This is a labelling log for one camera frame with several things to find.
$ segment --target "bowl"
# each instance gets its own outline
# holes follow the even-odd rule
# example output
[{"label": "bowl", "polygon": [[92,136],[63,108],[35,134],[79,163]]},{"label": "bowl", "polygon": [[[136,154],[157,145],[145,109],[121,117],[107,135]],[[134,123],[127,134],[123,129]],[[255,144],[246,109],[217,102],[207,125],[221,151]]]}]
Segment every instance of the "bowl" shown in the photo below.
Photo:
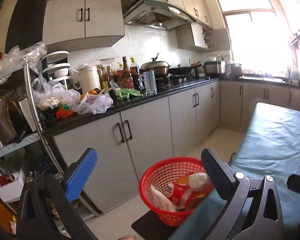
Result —
[{"label": "bowl", "polygon": [[56,78],[60,78],[60,77],[66,77],[69,73],[69,69],[68,68],[61,68],[58,69],[54,72],[54,76]]}]

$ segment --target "stainless steel pot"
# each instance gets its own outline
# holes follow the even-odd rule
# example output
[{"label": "stainless steel pot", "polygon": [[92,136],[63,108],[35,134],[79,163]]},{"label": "stainless steel pot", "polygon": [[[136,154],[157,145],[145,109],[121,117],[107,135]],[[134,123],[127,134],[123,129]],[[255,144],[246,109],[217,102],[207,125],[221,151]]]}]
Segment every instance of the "stainless steel pot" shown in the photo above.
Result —
[{"label": "stainless steel pot", "polygon": [[169,63],[166,61],[156,61],[158,58],[159,53],[157,53],[157,56],[155,58],[152,58],[151,62],[144,63],[141,68],[140,72],[143,73],[145,71],[154,71],[155,78],[165,78],[169,74]]}]

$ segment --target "plastic bag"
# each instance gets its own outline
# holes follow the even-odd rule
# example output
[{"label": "plastic bag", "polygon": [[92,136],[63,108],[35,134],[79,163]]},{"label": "plastic bag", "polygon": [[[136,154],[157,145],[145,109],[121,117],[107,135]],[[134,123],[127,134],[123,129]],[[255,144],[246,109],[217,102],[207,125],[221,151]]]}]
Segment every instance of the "plastic bag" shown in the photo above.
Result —
[{"label": "plastic bag", "polygon": [[152,192],[152,204],[165,211],[178,212],[177,206],[175,206],[165,195],[151,185]]},{"label": "plastic bag", "polygon": [[73,105],[71,110],[78,114],[102,114],[113,104],[112,98],[107,93],[106,95],[91,95],[86,93],[80,104]]},{"label": "plastic bag", "polygon": [[80,101],[80,93],[74,89],[65,90],[61,83],[54,86],[47,83],[42,73],[32,82],[33,98],[35,105],[41,110],[51,109],[58,106],[68,104],[69,106],[76,105]]},{"label": "plastic bag", "polygon": [[47,47],[43,41],[23,50],[20,50],[19,46],[12,48],[0,60],[0,85],[5,83],[13,72],[23,68],[26,60],[29,61],[30,67],[35,69],[40,58],[46,54]]}]

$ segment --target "plastic basket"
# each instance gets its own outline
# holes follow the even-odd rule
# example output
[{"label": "plastic basket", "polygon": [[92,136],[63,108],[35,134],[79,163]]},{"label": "plastic basket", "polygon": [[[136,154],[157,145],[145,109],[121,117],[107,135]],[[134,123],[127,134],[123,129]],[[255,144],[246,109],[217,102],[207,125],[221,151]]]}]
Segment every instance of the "plastic basket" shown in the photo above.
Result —
[{"label": "plastic basket", "polygon": [[163,192],[166,185],[176,182],[181,176],[189,173],[205,172],[201,161],[190,157],[174,157],[163,160],[150,167],[142,176],[139,184],[139,193],[143,202],[161,219],[163,223],[171,227],[177,227],[193,212],[192,210],[183,212],[169,212],[161,210],[152,205],[152,192],[150,186]]}]

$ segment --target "range hood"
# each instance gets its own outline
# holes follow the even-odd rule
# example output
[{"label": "range hood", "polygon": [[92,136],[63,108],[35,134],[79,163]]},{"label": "range hood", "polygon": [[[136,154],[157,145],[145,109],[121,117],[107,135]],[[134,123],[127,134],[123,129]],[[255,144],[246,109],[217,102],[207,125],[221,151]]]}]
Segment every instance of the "range hood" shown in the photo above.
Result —
[{"label": "range hood", "polygon": [[139,0],[123,15],[124,24],[141,25],[161,30],[171,30],[193,23],[183,10],[163,1]]}]

